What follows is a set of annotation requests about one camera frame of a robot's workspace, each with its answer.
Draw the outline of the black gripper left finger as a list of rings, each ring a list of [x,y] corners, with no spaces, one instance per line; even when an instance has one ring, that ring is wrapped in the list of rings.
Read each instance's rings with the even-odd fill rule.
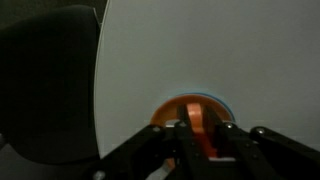
[[[196,140],[186,106],[178,108],[181,120],[172,127],[147,125],[85,172],[83,180],[146,180],[173,159],[175,167],[164,180],[200,180],[209,158]]]

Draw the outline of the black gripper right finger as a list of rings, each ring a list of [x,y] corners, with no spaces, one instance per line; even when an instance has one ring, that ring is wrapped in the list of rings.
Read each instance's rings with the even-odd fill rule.
[[[203,110],[210,146],[218,158],[232,157],[248,180],[320,180],[320,152],[267,127],[246,132]]]

